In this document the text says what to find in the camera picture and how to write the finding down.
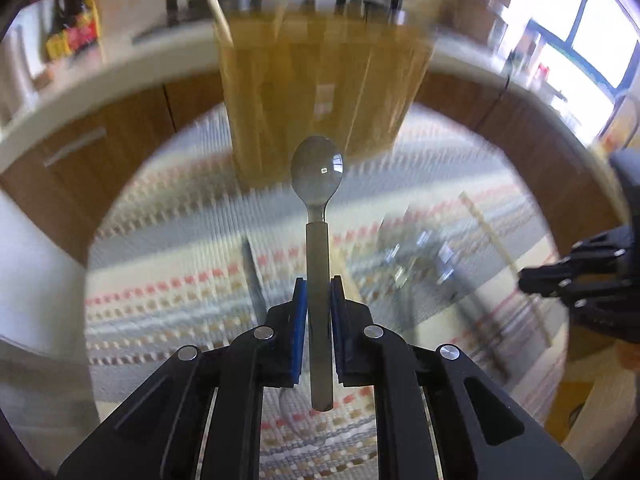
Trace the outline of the person right hand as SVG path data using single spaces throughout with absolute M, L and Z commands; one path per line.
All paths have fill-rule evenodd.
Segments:
M 624 370 L 630 370 L 636 374 L 640 372 L 640 344 L 618 340 L 615 343 L 615 352 Z

